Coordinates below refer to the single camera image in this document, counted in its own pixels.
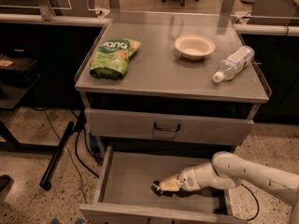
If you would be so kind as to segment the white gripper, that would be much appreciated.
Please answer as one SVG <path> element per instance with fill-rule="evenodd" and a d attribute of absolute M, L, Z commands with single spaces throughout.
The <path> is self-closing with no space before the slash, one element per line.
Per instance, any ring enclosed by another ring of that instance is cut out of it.
<path fill-rule="evenodd" d="M 159 184 L 161 191 L 177 192 L 180 189 L 185 191 L 196 191 L 201 188 L 197 175 L 196 167 L 183 169 L 178 175 L 172 175 Z"/>

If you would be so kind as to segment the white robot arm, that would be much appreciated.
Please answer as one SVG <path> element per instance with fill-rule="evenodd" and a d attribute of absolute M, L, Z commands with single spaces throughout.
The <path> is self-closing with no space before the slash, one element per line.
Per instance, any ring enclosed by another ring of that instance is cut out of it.
<path fill-rule="evenodd" d="M 203 188 L 232 189 L 242 180 L 289 203 L 292 206 L 290 224 L 299 224 L 299 175 L 247 161 L 230 152 L 217 152 L 211 161 L 154 181 L 152 187 L 159 194 Z"/>

